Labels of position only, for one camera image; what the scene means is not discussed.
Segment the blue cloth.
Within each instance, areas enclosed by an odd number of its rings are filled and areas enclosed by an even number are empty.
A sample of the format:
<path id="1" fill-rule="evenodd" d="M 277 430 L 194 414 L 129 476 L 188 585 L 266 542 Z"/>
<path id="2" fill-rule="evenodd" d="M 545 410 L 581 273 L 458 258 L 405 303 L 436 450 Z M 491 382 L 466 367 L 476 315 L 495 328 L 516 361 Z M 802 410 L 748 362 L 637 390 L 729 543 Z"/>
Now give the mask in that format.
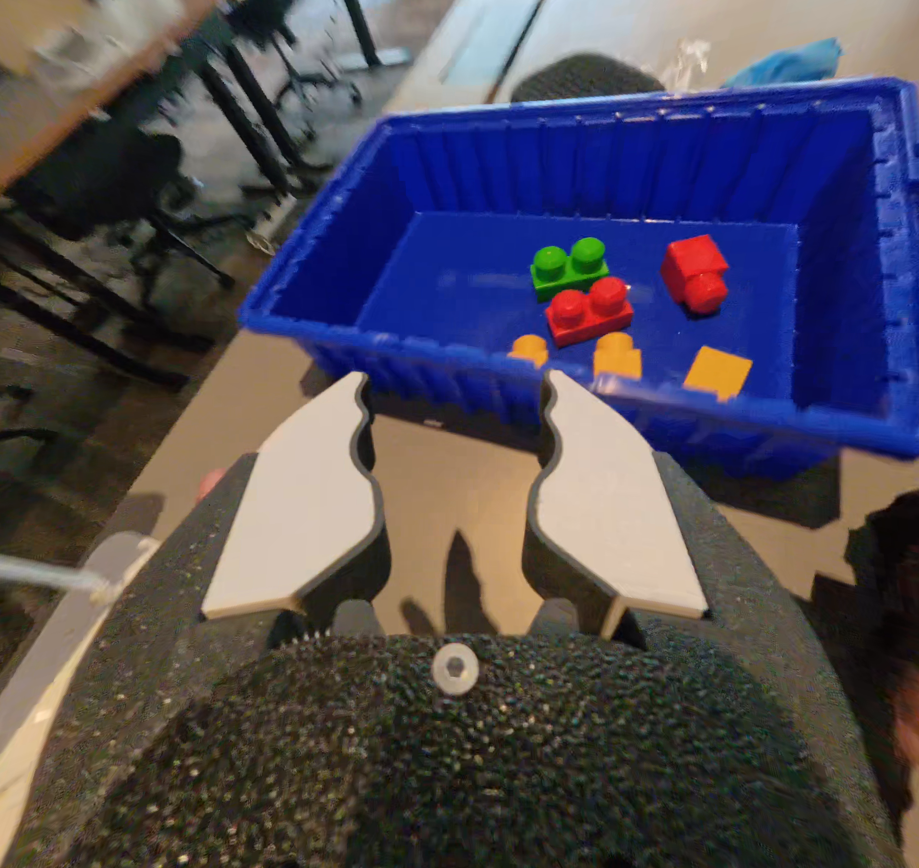
<path id="1" fill-rule="evenodd" d="M 834 37 L 776 50 L 730 76 L 721 87 L 740 89 L 830 79 L 842 55 L 843 49 Z"/>

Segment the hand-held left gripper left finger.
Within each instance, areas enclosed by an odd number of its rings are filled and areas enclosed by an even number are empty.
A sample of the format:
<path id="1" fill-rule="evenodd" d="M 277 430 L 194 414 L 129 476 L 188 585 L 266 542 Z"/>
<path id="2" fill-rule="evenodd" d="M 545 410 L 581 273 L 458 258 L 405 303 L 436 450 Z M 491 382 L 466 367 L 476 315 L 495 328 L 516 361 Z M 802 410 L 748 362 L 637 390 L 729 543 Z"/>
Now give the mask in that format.
<path id="1" fill-rule="evenodd" d="M 370 379 L 351 372 L 262 443 L 201 604 L 209 621 L 300 611 L 331 621 L 392 572 L 373 474 Z"/>

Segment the clear plastic wrap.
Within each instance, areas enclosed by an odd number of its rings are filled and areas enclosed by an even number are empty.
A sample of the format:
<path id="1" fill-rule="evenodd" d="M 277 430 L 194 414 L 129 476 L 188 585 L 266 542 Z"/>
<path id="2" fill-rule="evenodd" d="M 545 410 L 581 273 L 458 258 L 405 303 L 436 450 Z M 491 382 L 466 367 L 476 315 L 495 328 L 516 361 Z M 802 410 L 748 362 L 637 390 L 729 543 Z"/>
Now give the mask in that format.
<path id="1" fill-rule="evenodd" d="M 711 43 L 706 39 L 680 38 L 673 57 L 660 76 L 665 90 L 670 93 L 694 92 L 706 76 L 710 50 Z"/>

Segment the red two-stud block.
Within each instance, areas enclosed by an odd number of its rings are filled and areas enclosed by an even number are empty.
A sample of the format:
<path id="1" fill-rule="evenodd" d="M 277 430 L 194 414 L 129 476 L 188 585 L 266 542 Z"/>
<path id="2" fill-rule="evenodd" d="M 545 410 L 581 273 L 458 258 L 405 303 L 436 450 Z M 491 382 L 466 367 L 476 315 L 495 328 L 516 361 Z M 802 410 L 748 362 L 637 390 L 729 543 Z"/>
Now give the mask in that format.
<path id="1" fill-rule="evenodd" d="M 633 321 L 628 285 L 617 277 L 596 280 L 587 291 L 557 293 L 545 310 L 556 348 L 579 345 L 625 330 Z"/>

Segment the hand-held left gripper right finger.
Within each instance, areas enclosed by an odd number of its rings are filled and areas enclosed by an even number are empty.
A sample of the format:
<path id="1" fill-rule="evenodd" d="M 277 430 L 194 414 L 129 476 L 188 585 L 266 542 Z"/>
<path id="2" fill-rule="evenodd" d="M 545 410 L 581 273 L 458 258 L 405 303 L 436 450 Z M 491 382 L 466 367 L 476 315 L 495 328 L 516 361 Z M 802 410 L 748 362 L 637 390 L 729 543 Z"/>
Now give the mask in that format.
<path id="1" fill-rule="evenodd" d="M 703 587 L 643 436 L 560 370 L 543 377 L 539 415 L 527 583 L 546 601 L 568 601 L 581 632 L 604 639 L 635 611 L 704 618 Z"/>

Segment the wooden desk with black legs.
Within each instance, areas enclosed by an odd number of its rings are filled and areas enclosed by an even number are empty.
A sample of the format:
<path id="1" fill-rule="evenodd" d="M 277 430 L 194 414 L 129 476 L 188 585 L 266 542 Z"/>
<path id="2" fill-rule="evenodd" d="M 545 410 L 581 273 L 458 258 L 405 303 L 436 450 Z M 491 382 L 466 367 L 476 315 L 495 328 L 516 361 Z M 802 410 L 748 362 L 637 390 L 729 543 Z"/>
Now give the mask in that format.
<path id="1" fill-rule="evenodd" d="M 231 44 L 234 1 L 2 0 L 2 190 L 144 75 L 179 80 Z"/>

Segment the blue plastic bin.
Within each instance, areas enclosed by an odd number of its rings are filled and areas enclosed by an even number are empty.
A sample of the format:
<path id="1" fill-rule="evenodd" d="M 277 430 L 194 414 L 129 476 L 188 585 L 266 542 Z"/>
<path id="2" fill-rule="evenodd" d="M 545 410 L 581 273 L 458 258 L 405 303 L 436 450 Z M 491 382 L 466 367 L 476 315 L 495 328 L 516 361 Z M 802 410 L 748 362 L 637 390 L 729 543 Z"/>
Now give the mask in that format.
<path id="1" fill-rule="evenodd" d="M 549 338 L 537 250 L 605 244 L 642 378 L 593 389 L 681 461 L 787 479 L 852 448 L 917 457 L 917 88 L 894 78 L 644 93 L 387 116 L 314 200 L 239 312 L 339 378 L 537 426 Z M 718 312 L 676 305 L 667 246 L 708 235 Z M 741 393 L 683 389 L 702 346 L 751 359 Z"/>

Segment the black mesh chair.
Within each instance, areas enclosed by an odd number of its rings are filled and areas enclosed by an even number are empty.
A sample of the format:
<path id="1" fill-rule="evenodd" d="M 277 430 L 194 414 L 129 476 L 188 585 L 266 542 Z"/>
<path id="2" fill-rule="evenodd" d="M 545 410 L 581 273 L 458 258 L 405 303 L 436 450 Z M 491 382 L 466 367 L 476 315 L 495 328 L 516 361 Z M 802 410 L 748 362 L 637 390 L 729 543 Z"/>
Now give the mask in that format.
<path id="1" fill-rule="evenodd" d="M 664 92 L 662 83 L 644 70 L 616 58 L 582 53 L 529 74 L 514 88 L 510 101 L 523 104 Z"/>

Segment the green two-stud block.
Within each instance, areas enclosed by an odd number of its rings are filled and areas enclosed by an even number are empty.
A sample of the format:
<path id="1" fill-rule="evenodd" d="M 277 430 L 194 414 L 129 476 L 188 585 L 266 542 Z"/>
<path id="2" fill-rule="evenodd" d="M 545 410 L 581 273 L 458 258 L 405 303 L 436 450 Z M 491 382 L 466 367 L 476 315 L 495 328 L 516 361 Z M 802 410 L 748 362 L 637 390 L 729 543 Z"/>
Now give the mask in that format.
<path id="1" fill-rule="evenodd" d="M 547 303 L 564 290 L 588 291 L 610 274 L 605 244 L 587 237 L 575 242 L 569 253 L 554 245 L 543 247 L 533 257 L 530 274 L 539 303 Z"/>

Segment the red one-stud block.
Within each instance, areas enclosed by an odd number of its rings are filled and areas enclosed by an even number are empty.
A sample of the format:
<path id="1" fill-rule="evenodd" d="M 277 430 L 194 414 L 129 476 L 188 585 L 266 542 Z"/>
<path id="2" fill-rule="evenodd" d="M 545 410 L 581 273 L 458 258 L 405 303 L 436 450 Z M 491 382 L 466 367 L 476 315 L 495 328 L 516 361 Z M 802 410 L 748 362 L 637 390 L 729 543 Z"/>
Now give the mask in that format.
<path id="1" fill-rule="evenodd" d="M 719 311 L 728 296 L 725 275 L 729 265 L 708 235 L 671 242 L 660 267 L 662 282 L 672 301 L 696 316 Z"/>

